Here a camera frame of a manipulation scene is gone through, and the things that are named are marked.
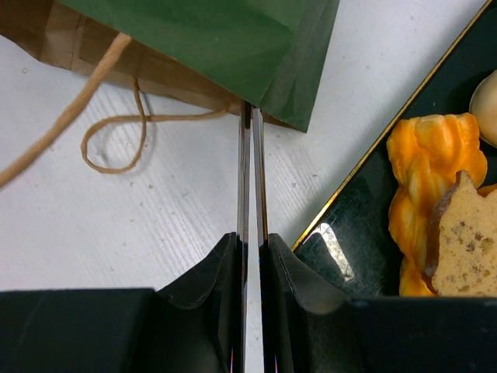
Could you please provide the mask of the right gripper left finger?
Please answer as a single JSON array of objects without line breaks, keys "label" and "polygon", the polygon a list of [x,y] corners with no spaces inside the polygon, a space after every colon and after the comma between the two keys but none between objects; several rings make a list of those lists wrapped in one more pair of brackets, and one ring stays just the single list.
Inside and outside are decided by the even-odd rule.
[{"label": "right gripper left finger", "polygon": [[241,255],[224,235],[160,290],[4,291],[3,372],[240,372]]}]

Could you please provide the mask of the metal tongs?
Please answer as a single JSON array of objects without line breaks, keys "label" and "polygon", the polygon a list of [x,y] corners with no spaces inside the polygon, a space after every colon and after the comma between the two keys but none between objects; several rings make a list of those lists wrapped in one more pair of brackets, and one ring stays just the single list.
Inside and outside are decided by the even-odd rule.
[{"label": "metal tongs", "polygon": [[260,316],[264,372],[276,371],[276,342],[271,315],[270,247],[266,206],[264,121],[262,111],[247,101],[240,105],[238,127],[238,206],[235,254],[240,266],[240,291],[232,347],[233,372],[247,372],[245,363],[249,269],[259,265]]}]

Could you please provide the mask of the round yellow fake bun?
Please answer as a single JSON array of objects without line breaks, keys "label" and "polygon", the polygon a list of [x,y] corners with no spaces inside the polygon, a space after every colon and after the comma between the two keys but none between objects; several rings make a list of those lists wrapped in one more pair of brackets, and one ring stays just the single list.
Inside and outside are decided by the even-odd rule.
[{"label": "round yellow fake bun", "polygon": [[494,70],[478,84],[469,104],[469,111],[478,122],[481,139],[494,148],[497,145],[496,84],[497,71]]}]

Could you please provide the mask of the green brown paper bag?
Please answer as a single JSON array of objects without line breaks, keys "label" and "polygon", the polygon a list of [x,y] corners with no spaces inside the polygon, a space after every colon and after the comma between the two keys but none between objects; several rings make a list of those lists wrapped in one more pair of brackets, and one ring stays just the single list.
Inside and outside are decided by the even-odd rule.
[{"label": "green brown paper bag", "polygon": [[3,1],[1,34],[38,61],[88,76],[52,128],[1,173],[30,167],[104,81],[207,108],[257,106],[308,129],[336,1]]}]

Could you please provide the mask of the beige fake toast slice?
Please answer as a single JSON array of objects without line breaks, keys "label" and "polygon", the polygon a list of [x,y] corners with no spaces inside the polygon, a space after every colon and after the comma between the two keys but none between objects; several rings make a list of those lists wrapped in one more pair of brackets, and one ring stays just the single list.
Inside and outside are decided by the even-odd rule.
[{"label": "beige fake toast slice", "polygon": [[432,210],[423,278],[438,296],[496,296],[496,192],[465,171]]}]

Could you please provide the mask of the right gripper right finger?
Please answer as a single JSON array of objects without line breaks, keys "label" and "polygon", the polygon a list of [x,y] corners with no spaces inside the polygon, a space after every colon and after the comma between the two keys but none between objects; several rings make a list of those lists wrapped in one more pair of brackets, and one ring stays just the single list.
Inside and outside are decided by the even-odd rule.
[{"label": "right gripper right finger", "polygon": [[357,298],[277,234],[263,250],[267,372],[494,372],[493,298]]}]

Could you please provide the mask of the orange twisted fake bread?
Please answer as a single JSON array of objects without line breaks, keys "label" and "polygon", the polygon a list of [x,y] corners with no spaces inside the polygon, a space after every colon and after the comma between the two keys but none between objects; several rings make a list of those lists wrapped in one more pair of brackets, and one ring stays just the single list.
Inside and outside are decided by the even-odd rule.
[{"label": "orange twisted fake bread", "polygon": [[471,175],[482,196],[496,189],[483,184],[488,161],[480,149],[478,122],[470,113],[400,120],[387,140],[387,150],[398,181],[389,207],[388,230],[404,255],[399,294],[431,297],[422,271],[433,207],[454,185],[460,170]]}]

